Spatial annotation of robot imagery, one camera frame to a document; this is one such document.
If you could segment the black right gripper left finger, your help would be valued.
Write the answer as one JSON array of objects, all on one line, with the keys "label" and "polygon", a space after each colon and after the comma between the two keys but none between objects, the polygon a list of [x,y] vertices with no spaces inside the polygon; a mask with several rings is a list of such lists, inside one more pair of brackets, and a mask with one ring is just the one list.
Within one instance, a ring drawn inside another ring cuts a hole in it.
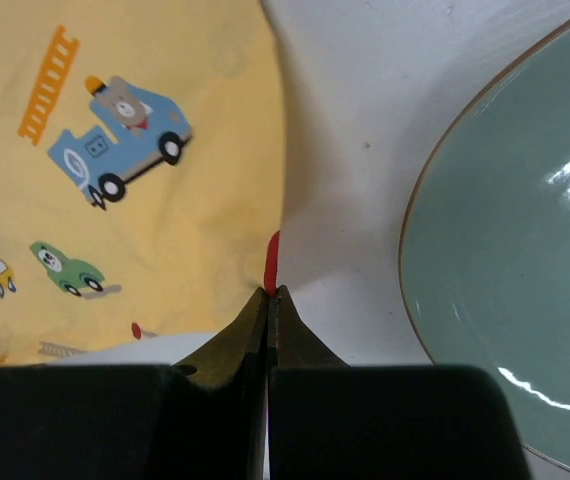
[{"label": "black right gripper left finger", "polygon": [[171,368],[157,430],[157,477],[261,479],[269,296]]}]

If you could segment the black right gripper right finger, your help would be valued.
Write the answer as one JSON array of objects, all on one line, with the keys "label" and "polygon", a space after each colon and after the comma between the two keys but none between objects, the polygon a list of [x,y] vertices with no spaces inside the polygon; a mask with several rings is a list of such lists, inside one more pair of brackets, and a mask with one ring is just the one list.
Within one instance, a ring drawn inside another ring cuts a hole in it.
[{"label": "black right gripper right finger", "polygon": [[270,299],[267,327],[269,473],[291,479],[315,434],[318,389],[312,381],[348,364],[305,324],[284,285]]}]

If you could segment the yellow vehicle print cloth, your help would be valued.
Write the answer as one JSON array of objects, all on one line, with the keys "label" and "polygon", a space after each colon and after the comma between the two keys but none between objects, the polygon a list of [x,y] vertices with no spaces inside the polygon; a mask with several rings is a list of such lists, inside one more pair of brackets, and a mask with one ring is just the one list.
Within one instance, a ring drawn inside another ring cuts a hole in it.
[{"label": "yellow vehicle print cloth", "polygon": [[284,167],[259,2],[0,1],[0,366],[225,328]]}]

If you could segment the light green floral plate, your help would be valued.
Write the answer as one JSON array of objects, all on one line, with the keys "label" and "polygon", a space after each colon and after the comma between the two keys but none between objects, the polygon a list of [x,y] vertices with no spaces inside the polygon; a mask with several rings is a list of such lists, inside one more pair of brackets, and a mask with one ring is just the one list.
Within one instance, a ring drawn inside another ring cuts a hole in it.
[{"label": "light green floral plate", "polygon": [[407,204],[398,268],[430,360],[489,373],[523,446],[570,472],[570,19],[439,139]]}]

